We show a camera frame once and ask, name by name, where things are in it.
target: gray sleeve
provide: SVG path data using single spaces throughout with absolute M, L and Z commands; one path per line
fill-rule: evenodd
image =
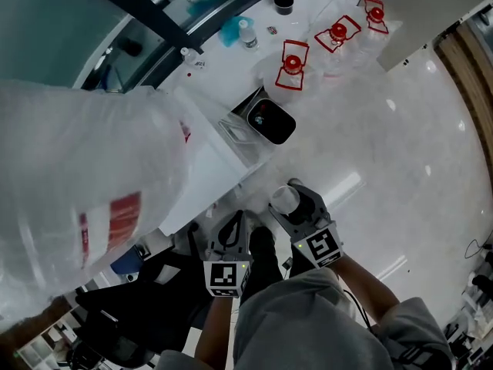
M 163 351 L 156 370 L 213 370 L 205 363 L 178 351 Z
M 396 369 L 453 368 L 447 339 L 420 298 L 392 308 L 382 319 L 377 337 Z

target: person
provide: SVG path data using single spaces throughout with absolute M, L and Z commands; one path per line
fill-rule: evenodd
M 283 279 L 272 233 L 250 237 L 251 275 L 240 300 L 233 348 L 238 369 L 452 369 L 448 343 L 420 298 L 403 302 L 348 256 L 319 270 L 296 248 Z M 350 314 L 344 280 L 376 326 Z M 215 298 L 191 358 L 164 351 L 157 370 L 222 370 L 226 365 L 232 299 Z

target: white floor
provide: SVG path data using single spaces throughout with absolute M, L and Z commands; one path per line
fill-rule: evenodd
M 430 49 L 409 60 L 389 73 L 372 67 L 292 107 L 292 137 L 213 218 L 198 219 L 208 230 L 226 212 L 255 210 L 274 231 L 282 264 L 290 244 L 265 212 L 269 195 L 298 177 L 325 196 L 359 175 L 357 190 L 329 207 L 345 251 L 379 277 L 390 270 L 384 282 L 396 295 L 422 297 L 445 325 L 478 261 L 465 260 L 465 249 L 493 228 L 493 201 L 478 134 L 451 77 Z

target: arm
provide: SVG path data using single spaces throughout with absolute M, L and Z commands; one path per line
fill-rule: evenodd
M 374 275 L 348 256 L 332 263 L 330 268 L 344 280 L 367 313 L 380 324 L 382 318 L 399 300 Z
M 232 298 L 214 298 L 195 348 L 195 358 L 214 370 L 224 370 L 230 341 Z

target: gray shirt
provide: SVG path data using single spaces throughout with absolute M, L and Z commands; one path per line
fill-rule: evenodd
M 350 302 L 327 268 L 273 284 L 241 308 L 236 370 L 391 370 L 454 368 L 447 340 L 420 298 L 389 311 L 372 335 L 350 315 Z M 164 351 L 156 370 L 210 367 Z

